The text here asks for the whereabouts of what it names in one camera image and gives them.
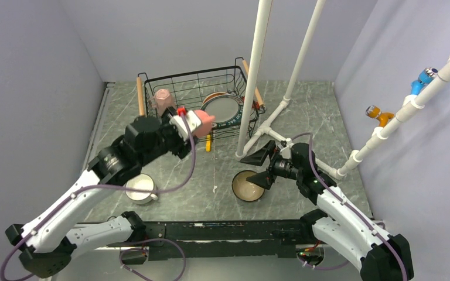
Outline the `dark bowl cream inside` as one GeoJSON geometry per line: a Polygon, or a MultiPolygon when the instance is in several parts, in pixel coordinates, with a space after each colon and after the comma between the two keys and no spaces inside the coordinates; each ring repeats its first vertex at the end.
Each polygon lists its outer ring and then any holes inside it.
{"type": "Polygon", "coordinates": [[[257,172],[252,170],[243,170],[234,176],[231,188],[238,199],[245,202],[255,202],[263,196],[265,192],[263,188],[247,181],[248,177],[256,174],[257,172]]]}

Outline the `green rimmed white plate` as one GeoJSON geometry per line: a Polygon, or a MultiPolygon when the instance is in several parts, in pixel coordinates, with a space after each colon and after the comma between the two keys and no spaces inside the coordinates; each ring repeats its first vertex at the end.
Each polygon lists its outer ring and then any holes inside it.
{"type": "Polygon", "coordinates": [[[227,128],[240,123],[244,102],[233,94],[221,95],[201,106],[201,110],[215,116],[213,129],[227,128]]]}

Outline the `orange plate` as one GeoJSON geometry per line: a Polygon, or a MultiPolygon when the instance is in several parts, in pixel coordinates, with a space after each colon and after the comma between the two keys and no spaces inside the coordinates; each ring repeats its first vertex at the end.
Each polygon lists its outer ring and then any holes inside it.
{"type": "Polygon", "coordinates": [[[221,95],[229,95],[229,92],[213,92],[213,93],[207,95],[207,96],[204,98],[202,104],[204,105],[204,104],[207,103],[209,100],[211,100],[211,99],[213,99],[213,98],[216,98],[216,97],[219,97],[219,96],[221,96],[221,95]]]}

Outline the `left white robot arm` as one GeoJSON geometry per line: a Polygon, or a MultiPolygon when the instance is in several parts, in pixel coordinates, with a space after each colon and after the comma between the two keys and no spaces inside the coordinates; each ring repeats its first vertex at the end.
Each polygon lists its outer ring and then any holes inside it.
{"type": "Polygon", "coordinates": [[[209,133],[214,116],[201,110],[168,108],[162,118],[139,116],[123,135],[91,160],[78,180],[46,211],[26,224],[5,231],[13,251],[30,276],[51,277],[74,258],[104,245],[139,245],[146,237],[143,220],[133,211],[116,218],[77,228],[93,207],[141,169],[167,153],[184,158],[195,152],[198,137],[209,133]]]}

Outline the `pink mug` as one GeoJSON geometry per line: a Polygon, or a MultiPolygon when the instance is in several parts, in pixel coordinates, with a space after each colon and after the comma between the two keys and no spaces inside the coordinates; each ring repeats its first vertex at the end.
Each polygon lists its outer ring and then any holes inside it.
{"type": "Polygon", "coordinates": [[[165,110],[169,107],[177,109],[173,95],[165,88],[159,89],[149,101],[152,108],[156,109],[158,116],[162,116],[165,110]]]}
{"type": "Polygon", "coordinates": [[[193,135],[197,138],[202,138],[207,136],[213,127],[215,122],[215,116],[209,115],[207,112],[203,110],[194,110],[194,113],[201,121],[201,125],[193,132],[193,135]]]}

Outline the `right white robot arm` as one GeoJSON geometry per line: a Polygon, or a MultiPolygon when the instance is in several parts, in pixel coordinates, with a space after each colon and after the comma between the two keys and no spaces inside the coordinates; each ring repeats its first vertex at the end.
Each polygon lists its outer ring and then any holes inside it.
{"type": "Polygon", "coordinates": [[[316,205],[316,210],[300,218],[302,240],[319,240],[331,246],[359,271],[362,280],[412,280],[413,260],[407,239],[372,221],[318,170],[311,144],[295,143],[289,151],[290,157],[283,157],[280,146],[271,140],[240,161],[261,166],[269,160],[265,171],[247,181],[268,190],[278,177],[294,180],[299,192],[316,205]]]}

